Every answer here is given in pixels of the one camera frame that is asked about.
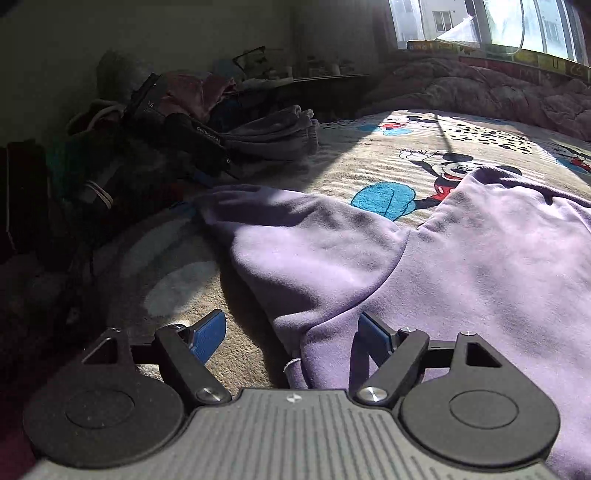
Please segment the crumpled pink purple quilt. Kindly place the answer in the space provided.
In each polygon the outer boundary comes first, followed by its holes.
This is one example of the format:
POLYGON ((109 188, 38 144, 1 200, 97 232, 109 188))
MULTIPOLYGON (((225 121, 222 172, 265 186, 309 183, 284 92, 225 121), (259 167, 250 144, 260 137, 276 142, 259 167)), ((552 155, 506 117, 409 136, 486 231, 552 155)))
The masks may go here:
POLYGON ((419 58, 394 67, 363 95, 356 116, 402 109, 516 121, 590 140, 590 87, 582 81, 537 85, 455 59, 419 58))

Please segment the Mickey Mouse print bed blanket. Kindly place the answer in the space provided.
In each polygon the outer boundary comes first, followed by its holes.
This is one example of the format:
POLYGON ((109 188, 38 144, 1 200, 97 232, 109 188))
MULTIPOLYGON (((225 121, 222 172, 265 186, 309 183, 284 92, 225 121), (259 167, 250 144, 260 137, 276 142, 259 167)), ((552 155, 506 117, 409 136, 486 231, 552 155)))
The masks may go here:
MULTIPOLYGON (((277 188, 360 204, 392 195, 392 216, 417 226, 426 201, 474 167, 500 166, 531 180, 588 197, 578 167, 590 146, 565 135, 442 112, 394 111, 324 124, 315 156, 287 166, 254 167, 253 179, 277 188)), ((230 388, 283 381, 287 352, 231 268, 216 260, 185 198, 135 224, 95 259, 104 318, 137 336, 169 323, 189 324, 211 309, 228 313, 228 340, 212 367, 230 388)))

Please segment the lilac purple sweatshirt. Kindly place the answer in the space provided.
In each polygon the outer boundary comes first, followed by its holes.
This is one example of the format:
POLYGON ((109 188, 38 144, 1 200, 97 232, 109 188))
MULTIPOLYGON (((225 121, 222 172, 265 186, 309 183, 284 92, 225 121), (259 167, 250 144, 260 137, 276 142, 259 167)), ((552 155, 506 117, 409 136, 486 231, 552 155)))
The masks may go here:
POLYGON ((558 407, 550 466, 590 475, 590 204, 481 167, 418 227, 341 201, 253 185, 197 211, 290 355, 291 387, 345 389, 374 365, 362 314, 450 339, 468 330, 558 407))

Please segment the dark cluttered side table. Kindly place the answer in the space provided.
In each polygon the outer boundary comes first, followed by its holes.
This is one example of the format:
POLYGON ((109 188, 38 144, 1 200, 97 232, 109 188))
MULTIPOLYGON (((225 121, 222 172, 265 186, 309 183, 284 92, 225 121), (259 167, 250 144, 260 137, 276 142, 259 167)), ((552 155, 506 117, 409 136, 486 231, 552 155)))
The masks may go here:
POLYGON ((245 80, 239 91, 222 103, 226 116, 235 121, 250 121, 290 106, 311 109, 322 122, 353 117, 369 91, 373 78, 363 73, 321 75, 311 68, 308 77, 273 76, 266 47, 247 50, 232 58, 245 80))

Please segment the dark clothes and bags pile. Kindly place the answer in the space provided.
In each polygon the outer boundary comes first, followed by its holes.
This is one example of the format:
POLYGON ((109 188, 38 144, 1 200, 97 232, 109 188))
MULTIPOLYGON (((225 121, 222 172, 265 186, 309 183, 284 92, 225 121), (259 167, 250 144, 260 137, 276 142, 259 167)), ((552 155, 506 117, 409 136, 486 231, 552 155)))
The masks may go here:
POLYGON ((184 186, 231 173, 211 111, 235 93, 231 78, 172 71, 120 89, 120 56, 99 62, 100 98, 46 148, 1 148, 1 257, 77 257, 120 225, 161 208, 184 186))

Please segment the colourful alphabet foam mat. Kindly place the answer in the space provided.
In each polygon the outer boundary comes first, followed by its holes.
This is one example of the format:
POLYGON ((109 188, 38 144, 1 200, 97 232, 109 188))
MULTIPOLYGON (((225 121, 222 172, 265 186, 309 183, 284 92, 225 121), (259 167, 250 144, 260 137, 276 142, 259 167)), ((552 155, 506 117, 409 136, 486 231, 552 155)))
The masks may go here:
POLYGON ((527 49, 511 49, 501 45, 447 42, 442 40, 412 40, 410 51, 434 55, 456 56, 470 66, 497 70, 507 75, 533 81, 565 77, 590 83, 590 68, 584 64, 527 49))

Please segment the folded grey purple sweatpants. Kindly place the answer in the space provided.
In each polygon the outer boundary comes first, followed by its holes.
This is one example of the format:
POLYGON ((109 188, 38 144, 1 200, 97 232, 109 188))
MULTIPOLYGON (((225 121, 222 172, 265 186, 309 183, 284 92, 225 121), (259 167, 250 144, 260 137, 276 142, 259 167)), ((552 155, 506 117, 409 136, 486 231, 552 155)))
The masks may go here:
POLYGON ((221 133, 226 147, 238 154, 247 175, 301 161, 318 152, 314 111, 294 105, 221 133))

